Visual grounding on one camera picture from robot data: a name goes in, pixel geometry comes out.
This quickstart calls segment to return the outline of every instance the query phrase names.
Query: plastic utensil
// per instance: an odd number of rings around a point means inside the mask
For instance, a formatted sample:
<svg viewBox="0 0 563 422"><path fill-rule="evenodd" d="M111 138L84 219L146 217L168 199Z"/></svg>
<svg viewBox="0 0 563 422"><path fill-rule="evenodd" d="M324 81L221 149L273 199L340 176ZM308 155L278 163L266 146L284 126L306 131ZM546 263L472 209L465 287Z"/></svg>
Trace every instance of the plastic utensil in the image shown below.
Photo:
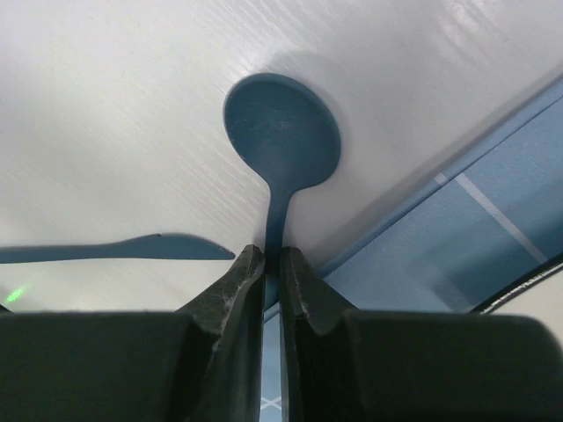
<svg viewBox="0 0 563 422"><path fill-rule="evenodd" d="M266 226L266 308L277 301L272 275L291 196L327 180L340 160L340 132L321 99L286 76L258 74L230 91L224 123L233 147L270 188Z"/></svg>
<svg viewBox="0 0 563 422"><path fill-rule="evenodd" d="M0 248L0 264L93 258L233 259L235 254L209 240L179 233L141 236L112 244Z"/></svg>

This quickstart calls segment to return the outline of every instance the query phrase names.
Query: blue spoon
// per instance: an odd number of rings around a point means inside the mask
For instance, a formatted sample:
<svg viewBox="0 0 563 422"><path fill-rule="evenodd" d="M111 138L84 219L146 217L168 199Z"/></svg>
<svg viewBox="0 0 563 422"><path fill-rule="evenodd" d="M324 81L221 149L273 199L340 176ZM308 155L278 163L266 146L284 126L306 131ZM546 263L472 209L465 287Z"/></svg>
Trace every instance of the blue spoon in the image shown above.
<svg viewBox="0 0 563 422"><path fill-rule="evenodd" d="M280 75L247 77L224 107L234 149L270 188L266 225L266 308L277 302L276 275L293 194L327 180L340 160L340 132L314 92Z"/></svg>
<svg viewBox="0 0 563 422"><path fill-rule="evenodd" d="M233 259L235 254L209 240L180 233L141 236L112 244L0 248L0 264L94 258Z"/></svg>

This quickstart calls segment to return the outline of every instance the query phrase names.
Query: blue panel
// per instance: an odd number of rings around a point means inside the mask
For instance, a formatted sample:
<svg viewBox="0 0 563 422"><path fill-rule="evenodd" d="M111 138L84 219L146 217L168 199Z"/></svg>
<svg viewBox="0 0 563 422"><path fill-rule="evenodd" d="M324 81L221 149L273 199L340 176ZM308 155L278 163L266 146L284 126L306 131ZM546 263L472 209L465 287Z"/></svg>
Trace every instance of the blue panel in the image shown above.
<svg viewBox="0 0 563 422"><path fill-rule="evenodd" d="M526 126L530 121L534 120L540 113L559 101L562 97L563 79L533 98L517 113L502 122L495 130L488 134L485 139L477 143L471 150L442 173L448 179L453 179L459 173L473 165L473 163L476 163L494 147L505 142L514 132Z"/></svg>
<svg viewBox="0 0 563 422"><path fill-rule="evenodd" d="M282 411L269 406L260 411L260 422L282 422Z"/></svg>
<svg viewBox="0 0 563 422"><path fill-rule="evenodd" d="M274 400L280 396L280 316L274 316L264 325L262 353L262 397Z"/></svg>
<svg viewBox="0 0 563 422"><path fill-rule="evenodd" d="M465 311L537 262L457 182L327 277L365 309Z"/></svg>
<svg viewBox="0 0 563 422"><path fill-rule="evenodd" d="M563 251L563 100L465 175L548 258Z"/></svg>
<svg viewBox="0 0 563 422"><path fill-rule="evenodd" d="M413 208L417 205L422 203L426 198L430 197L433 193L435 193L438 189L440 189L440 185L438 185L434 180L426 183L421 189L419 189L413 196L411 196L408 200L403 202L397 209L395 209L392 213L387 215L382 221L376 224L366 236L362 239L359 239L345 251L340 253L337 257L331 259L328 263L326 263L322 268L318 270L318 273L325 277L327 274L332 273L350 258L352 258L361 248L363 248L366 244L371 242L377 236L382 234L386 231L389 227L395 224L398 220L400 220L403 216L405 216L408 212L410 212Z"/></svg>

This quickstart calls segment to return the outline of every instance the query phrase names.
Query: white stripe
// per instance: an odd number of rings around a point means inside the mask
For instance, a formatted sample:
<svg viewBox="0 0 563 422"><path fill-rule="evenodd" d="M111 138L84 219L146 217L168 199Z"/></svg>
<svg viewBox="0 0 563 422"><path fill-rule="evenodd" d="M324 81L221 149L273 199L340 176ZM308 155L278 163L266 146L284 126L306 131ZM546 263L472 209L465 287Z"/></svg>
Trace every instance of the white stripe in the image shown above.
<svg viewBox="0 0 563 422"><path fill-rule="evenodd" d="M475 199L508 233L512 235L528 253L536 259L537 262L543 264L547 257L539 250L535 244L529 240L526 235L505 216L480 190L471 182L467 176L460 173L456 177L456 181L461 187Z"/></svg>
<svg viewBox="0 0 563 422"><path fill-rule="evenodd" d="M280 405L278 404L278 402L280 402L282 400L282 396L276 397L274 400L268 400L267 398L262 397L261 400L263 402L265 402L263 405L260 406L260 410L264 410L267 407L273 406L276 409L281 410L282 408L280 407Z"/></svg>
<svg viewBox="0 0 563 422"><path fill-rule="evenodd" d="M446 178L443 173L438 174L434 180L436 181L436 183L440 186L446 186L447 183L449 182L448 178Z"/></svg>

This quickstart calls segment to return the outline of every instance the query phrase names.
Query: green light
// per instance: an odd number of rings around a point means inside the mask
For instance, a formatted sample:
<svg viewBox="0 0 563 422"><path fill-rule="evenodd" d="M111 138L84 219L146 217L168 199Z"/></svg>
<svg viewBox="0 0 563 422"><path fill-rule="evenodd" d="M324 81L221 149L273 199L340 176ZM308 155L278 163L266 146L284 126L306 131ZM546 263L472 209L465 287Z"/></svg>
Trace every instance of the green light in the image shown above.
<svg viewBox="0 0 563 422"><path fill-rule="evenodd" d="M8 303L16 301L21 296L21 294L24 293L24 290L24 287L20 287L18 290L14 290L8 297L6 297L6 301Z"/></svg>

